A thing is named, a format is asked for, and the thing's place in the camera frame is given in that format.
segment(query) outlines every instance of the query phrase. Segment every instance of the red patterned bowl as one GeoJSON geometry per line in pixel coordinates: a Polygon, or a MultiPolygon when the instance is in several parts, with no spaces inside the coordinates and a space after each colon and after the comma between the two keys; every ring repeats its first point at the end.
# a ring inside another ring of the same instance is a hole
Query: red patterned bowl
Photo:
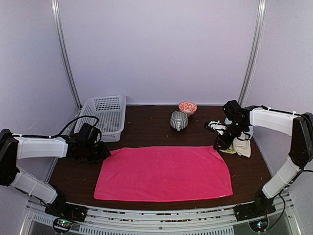
{"type": "Polygon", "coordinates": [[[198,108],[194,103],[188,101],[180,103],[178,107],[179,110],[187,113],[188,116],[194,114],[198,108]]]}

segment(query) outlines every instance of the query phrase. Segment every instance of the dark wooden table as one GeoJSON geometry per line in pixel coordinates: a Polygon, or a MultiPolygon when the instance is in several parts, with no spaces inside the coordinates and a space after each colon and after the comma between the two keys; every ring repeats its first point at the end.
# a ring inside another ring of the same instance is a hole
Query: dark wooden table
{"type": "MultiPolygon", "coordinates": [[[[206,130],[206,121],[224,121],[221,106],[199,106],[189,117],[186,129],[177,132],[170,126],[170,116],[177,106],[128,106],[125,128],[119,142],[107,143],[109,150],[122,147],[146,146],[208,146],[214,143],[217,133],[206,130]]],[[[79,164],[74,159],[59,159],[50,183],[59,188],[69,202],[89,206],[128,210],[180,210],[209,208],[252,201],[255,192],[270,178],[264,159],[251,141],[251,157],[220,153],[231,175],[233,195],[211,200],[152,203],[102,201],[93,198],[102,162],[79,164]]]]}

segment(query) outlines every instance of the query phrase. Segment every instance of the pink towel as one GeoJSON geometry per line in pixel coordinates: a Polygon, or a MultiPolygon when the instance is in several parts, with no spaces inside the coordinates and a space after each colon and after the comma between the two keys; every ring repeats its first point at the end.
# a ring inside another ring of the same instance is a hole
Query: pink towel
{"type": "Polygon", "coordinates": [[[231,196],[228,167],[210,147],[122,148],[103,161],[94,198],[175,202],[231,196]]]}

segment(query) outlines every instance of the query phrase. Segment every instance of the white plastic basket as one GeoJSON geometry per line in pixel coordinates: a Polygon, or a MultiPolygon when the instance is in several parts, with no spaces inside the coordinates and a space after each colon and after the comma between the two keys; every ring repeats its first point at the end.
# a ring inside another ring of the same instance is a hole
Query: white plastic basket
{"type": "MultiPolygon", "coordinates": [[[[126,111],[126,97],[124,95],[93,97],[86,100],[79,116],[91,115],[99,118],[96,125],[102,132],[103,142],[117,142],[124,129],[126,111]]],[[[83,124],[91,125],[95,119],[84,117],[77,121],[74,132],[77,133],[83,124]]]]}

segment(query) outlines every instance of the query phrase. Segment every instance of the cup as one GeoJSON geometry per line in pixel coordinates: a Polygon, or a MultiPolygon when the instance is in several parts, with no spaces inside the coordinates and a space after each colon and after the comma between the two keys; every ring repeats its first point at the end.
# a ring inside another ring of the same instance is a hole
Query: cup
{"type": "Polygon", "coordinates": [[[188,125],[188,116],[187,113],[183,111],[175,111],[171,116],[171,126],[180,131],[188,125]]]}

